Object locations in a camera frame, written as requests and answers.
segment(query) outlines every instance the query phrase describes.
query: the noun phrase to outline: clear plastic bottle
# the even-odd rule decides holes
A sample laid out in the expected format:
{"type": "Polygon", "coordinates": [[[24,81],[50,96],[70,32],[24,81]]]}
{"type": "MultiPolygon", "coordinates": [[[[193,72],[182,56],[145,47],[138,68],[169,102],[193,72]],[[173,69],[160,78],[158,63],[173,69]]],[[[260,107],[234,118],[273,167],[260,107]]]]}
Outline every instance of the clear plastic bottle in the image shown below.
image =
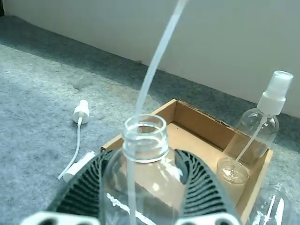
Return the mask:
{"type": "Polygon", "coordinates": [[[106,225],[128,225],[128,160],[134,164],[136,223],[173,225],[180,215],[187,168],[168,145],[166,121],[156,115],[125,122],[124,143],[102,178],[106,225]]]}
{"type": "Polygon", "coordinates": [[[280,184],[262,188],[247,225],[290,225],[291,203],[280,184]]]}
{"type": "Polygon", "coordinates": [[[242,153],[241,162],[246,167],[251,167],[256,159],[264,155],[279,131],[276,116],[281,113],[285,104],[285,95],[292,79],[293,75],[290,73],[274,72],[257,108],[242,115],[235,135],[224,150],[225,154],[239,160],[242,153]]]}

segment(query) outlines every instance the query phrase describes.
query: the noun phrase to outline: open cardboard box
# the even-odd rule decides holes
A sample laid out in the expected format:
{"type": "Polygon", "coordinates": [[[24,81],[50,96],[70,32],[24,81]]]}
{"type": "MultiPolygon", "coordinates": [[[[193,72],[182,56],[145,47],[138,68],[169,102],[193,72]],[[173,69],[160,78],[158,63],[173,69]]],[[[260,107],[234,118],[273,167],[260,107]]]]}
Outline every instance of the open cardboard box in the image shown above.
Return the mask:
{"type": "MultiPolygon", "coordinates": [[[[169,144],[173,149],[192,152],[201,158],[213,172],[216,172],[218,160],[224,157],[223,150],[236,133],[233,128],[189,104],[175,99],[154,111],[153,114],[166,120],[169,144]]],[[[123,139],[119,135],[103,147],[107,150],[118,149],[122,143],[123,139]]],[[[273,152],[268,150],[263,157],[255,161],[243,194],[236,206],[243,224],[246,223],[255,203],[272,154],[273,152]]]]}

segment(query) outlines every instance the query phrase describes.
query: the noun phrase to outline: clear bottle bottom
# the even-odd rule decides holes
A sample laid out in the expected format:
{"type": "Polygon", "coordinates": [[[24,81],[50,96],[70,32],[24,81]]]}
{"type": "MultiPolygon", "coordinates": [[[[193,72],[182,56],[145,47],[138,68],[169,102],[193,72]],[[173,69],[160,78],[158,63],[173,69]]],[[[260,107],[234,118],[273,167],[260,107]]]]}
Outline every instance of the clear bottle bottom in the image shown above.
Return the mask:
{"type": "Polygon", "coordinates": [[[249,175],[246,168],[232,158],[222,158],[217,164],[217,178],[227,191],[234,206],[237,205],[249,175]]]}

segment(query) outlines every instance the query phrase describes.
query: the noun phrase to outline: bottle opening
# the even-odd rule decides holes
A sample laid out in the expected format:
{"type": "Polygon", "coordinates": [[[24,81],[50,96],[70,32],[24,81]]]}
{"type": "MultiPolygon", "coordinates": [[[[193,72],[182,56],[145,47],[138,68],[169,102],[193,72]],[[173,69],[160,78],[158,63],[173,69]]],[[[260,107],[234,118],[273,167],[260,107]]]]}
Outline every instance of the bottle opening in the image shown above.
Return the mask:
{"type": "Polygon", "coordinates": [[[142,114],[125,122],[123,153],[136,162],[154,162],[169,149],[166,121],[157,115],[142,114]]]}
{"type": "Polygon", "coordinates": [[[126,135],[156,135],[165,129],[166,121],[157,115],[141,114],[138,117],[130,117],[125,122],[126,135]]]}

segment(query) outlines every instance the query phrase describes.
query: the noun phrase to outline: white pump head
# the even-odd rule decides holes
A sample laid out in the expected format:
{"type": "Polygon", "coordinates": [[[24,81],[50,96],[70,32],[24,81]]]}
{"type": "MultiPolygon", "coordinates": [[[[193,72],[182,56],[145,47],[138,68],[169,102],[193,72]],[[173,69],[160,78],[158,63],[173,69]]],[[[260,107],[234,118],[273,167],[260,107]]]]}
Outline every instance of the white pump head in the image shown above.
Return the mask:
{"type": "Polygon", "coordinates": [[[73,120],[78,123],[79,117],[82,117],[82,124],[89,120],[90,110],[89,103],[87,100],[81,99],[79,105],[74,109],[73,120]]]}
{"type": "Polygon", "coordinates": [[[257,104],[258,110],[266,115],[279,115],[285,104],[285,95],[293,78],[294,76],[288,72],[275,71],[266,91],[257,104]]]}

